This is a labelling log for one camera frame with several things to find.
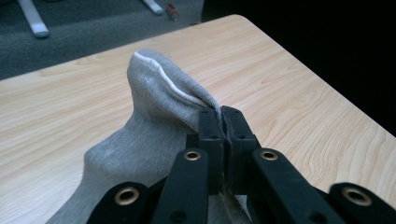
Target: table surface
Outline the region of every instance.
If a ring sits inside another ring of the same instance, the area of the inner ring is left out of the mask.
[[[233,15],[1,81],[1,223],[43,223],[67,201],[85,151],[132,114],[126,69],[143,48],[240,109],[262,146],[313,186],[355,183],[396,207],[395,137]]]

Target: gray carpet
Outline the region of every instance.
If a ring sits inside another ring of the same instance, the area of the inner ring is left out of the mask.
[[[0,6],[0,79],[68,62],[151,36],[194,25],[204,0],[157,0],[172,3],[179,19],[155,15],[142,0],[33,0],[50,36],[37,39],[18,1]]]

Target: screw hole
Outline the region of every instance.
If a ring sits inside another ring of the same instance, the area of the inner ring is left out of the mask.
[[[188,151],[184,153],[184,159],[188,161],[198,161],[201,158],[201,153],[197,151]]]
[[[262,158],[268,161],[275,161],[277,160],[277,155],[270,151],[264,151],[261,154]]]
[[[134,203],[139,197],[139,191],[132,187],[120,189],[114,197],[114,201],[121,206]]]
[[[177,210],[171,213],[170,219],[173,223],[183,223],[186,220],[186,213],[182,210]]]
[[[361,192],[358,189],[344,188],[343,195],[350,202],[355,203],[357,205],[369,206],[372,204],[371,198],[367,194]]]

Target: sock cuff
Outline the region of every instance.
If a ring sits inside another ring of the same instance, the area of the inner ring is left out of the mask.
[[[208,107],[207,103],[205,103],[204,101],[202,101],[201,99],[191,96],[189,94],[187,94],[186,92],[180,90],[175,83],[169,78],[168,75],[166,75],[166,73],[163,71],[163,67],[157,63],[157,61],[155,61],[152,58],[149,57],[145,57],[143,55],[141,55],[138,51],[134,53],[134,57],[136,57],[137,59],[139,59],[142,63],[145,63],[146,66],[148,68],[150,68],[151,70],[153,70],[154,72],[158,72],[162,78],[162,80],[168,85],[168,87],[171,89],[171,91],[173,91],[176,95],[180,96],[181,98],[203,106],[203,107]]]

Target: gray sock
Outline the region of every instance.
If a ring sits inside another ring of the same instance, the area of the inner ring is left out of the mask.
[[[201,108],[214,108],[220,126],[213,97],[161,54],[136,52],[128,80],[134,113],[123,128],[86,152],[81,183],[49,223],[86,223],[112,187],[126,181],[149,187],[167,176],[186,135],[197,132]],[[230,223],[230,208],[234,205],[224,206],[220,196],[210,196],[208,222]],[[248,222],[240,206],[237,210]]]

